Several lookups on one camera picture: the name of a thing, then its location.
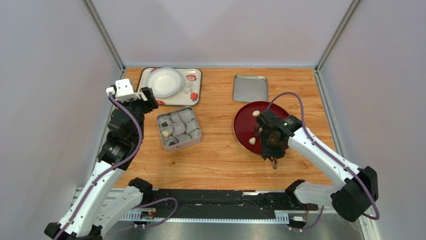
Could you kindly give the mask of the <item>metal tongs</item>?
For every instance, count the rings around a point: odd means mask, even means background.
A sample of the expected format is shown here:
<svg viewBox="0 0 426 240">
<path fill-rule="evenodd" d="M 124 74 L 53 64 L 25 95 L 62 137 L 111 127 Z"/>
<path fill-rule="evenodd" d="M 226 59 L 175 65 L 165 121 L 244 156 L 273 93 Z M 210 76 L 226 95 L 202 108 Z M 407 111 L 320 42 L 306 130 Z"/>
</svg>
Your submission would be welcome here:
<svg viewBox="0 0 426 240">
<path fill-rule="evenodd" d="M 274 170 L 278 169 L 278 160 L 276 157 L 271 157 L 270 159 L 271 166 Z"/>
</svg>

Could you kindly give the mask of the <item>red round plate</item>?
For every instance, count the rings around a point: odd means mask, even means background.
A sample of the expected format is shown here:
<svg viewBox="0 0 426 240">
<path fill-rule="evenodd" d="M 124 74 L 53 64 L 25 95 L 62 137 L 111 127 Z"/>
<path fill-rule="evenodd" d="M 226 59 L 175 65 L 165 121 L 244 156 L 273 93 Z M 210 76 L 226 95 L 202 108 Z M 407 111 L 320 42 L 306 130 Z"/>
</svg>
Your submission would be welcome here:
<svg viewBox="0 0 426 240">
<path fill-rule="evenodd" d="M 282 107 L 267 101 L 255 101 L 244 105 L 233 119 L 233 132 L 239 143 L 247 150 L 261 156 L 261 127 L 257 124 L 256 118 L 252 112 L 272 110 L 280 118 L 286 118 L 290 114 Z M 249 139 L 256 138 L 254 145 L 249 143 Z"/>
</svg>

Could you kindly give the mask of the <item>white chocolate piece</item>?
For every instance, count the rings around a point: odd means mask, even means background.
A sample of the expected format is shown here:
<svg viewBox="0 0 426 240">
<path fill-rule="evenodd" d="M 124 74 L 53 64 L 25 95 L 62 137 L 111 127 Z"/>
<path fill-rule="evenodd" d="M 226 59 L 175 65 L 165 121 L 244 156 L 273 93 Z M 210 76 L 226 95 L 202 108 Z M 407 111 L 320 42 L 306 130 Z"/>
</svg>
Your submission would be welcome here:
<svg viewBox="0 0 426 240">
<path fill-rule="evenodd" d="M 163 137 L 167 138 L 167 137 L 169 137 L 169 136 L 170 136 L 170 133 L 169 133 L 168 131 L 162 131 L 162 132 L 161 132 L 161 135 L 162 135 Z"/>
</svg>

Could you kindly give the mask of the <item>square chocolate tin box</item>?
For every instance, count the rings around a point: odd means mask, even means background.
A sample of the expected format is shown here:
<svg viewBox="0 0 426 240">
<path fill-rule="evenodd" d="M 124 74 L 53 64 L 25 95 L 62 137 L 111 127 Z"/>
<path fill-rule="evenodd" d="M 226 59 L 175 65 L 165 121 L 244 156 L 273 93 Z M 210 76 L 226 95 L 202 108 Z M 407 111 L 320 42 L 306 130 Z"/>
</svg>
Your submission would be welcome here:
<svg viewBox="0 0 426 240">
<path fill-rule="evenodd" d="M 202 131 L 191 106 L 185 106 L 170 112 L 160 114 L 156 117 L 162 147 L 166 152 L 179 151 L 202 142 Z M 161 132 L 168 131 L 169 137 L 163 137 Z M 167 146 L 168 141 L 176 144 Z"/>
</svg>

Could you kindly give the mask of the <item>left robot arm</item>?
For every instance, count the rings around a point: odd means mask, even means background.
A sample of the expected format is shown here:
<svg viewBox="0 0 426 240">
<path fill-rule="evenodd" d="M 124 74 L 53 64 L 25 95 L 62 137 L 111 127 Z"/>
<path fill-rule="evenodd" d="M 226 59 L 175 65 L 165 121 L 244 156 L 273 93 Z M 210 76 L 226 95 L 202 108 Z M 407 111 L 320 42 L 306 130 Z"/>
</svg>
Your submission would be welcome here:
<svg viewBox="0 0 426 240">
<path fill-rule="evenodd" d="M 107 89 L 115 110 L 107 125 L 106 141 L 76 202 L 58 222 L 46 226 L 44 234 L 53 240 L 102 240 L 127 212 L 153 200 L 152 184 L 136 177 L 112 202 L 103 206 L 142 145 L 145 114 L 159 107 L 149 87 L 138 92 L 131 88 L 128 96 L 121 96 L 123 90 L 118 85 Z"/>
</svg>

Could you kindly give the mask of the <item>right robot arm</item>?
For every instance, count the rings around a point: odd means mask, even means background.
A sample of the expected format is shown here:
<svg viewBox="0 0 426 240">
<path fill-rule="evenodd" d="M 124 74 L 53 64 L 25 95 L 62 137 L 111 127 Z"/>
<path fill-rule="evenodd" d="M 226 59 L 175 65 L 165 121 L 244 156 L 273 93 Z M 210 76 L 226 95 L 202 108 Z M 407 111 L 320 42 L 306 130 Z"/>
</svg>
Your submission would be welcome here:
<svg viewBox="0 0 426 240">
<path fill-rule="evenodd" d="M 255 119 L 261 128 L 261 157 L 278 167 L 286 149 L 303 155 L 331 181 L 331 185 L 296 180 L 285 191 L 296 204 L 315 204 L 333 208 L 348 222 L 377 209 L 378 175 L 370 166 L 359 167 L 319 140 L 305 123 L 293 115 L 278 117 L 267 109 Z"/>
</svg>

